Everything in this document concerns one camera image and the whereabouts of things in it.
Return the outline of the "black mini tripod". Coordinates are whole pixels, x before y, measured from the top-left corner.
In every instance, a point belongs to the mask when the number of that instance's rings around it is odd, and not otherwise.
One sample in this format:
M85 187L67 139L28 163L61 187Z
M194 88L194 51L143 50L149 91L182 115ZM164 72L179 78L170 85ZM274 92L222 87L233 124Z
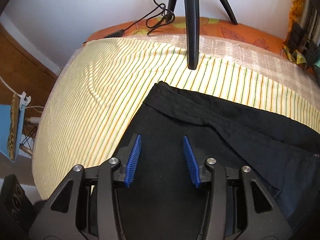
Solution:
M185 26L187 35L187 65L191 70L197 68L200 45L200 0L184 0ZM231 22L237 25L236 17L227 0L219 0ZM173 12L177 0L169 0L168 9Z

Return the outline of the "yellow striped towel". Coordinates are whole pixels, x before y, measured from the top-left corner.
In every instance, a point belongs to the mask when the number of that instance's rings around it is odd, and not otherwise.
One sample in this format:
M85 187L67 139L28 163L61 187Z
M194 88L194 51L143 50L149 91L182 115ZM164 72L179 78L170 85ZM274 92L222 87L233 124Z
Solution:
M41 198L48 198L74 165L91 167L108 159L160 81L319 131L315 79L264 47L203 36L198 66L189 70L180 35L94 40L74 53L44 107L32 161Z

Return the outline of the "orange floral scarf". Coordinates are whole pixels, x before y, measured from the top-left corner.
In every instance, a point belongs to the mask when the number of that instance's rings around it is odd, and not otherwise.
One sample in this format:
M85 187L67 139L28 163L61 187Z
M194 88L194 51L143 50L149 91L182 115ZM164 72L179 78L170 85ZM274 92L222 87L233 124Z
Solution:
M291 63L296 64L302 70L319 75L319 46L311 43L311 46L301 53L297 49L290 50L290 47L283 44L283 50Z

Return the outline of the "folded silver tripod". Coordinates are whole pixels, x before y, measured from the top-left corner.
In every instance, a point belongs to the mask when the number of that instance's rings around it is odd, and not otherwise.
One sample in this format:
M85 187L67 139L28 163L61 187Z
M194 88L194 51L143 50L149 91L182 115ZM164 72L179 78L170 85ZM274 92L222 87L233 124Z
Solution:
M304 0L302 15L293 25L290 42L292 51L301 53L308 66L316 62L319 57L319 9L311 0Z

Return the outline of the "black pants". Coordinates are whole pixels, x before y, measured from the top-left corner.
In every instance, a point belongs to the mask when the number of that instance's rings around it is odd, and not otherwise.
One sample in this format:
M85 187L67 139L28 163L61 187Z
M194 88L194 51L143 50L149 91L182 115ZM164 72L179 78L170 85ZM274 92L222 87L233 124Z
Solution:
M234 169L250 166L294 239L319 239L319 134L283 115L155 84L118 148L140 134L133 183L118 191L127 239L196 239L209 187L195 186L183 139Z

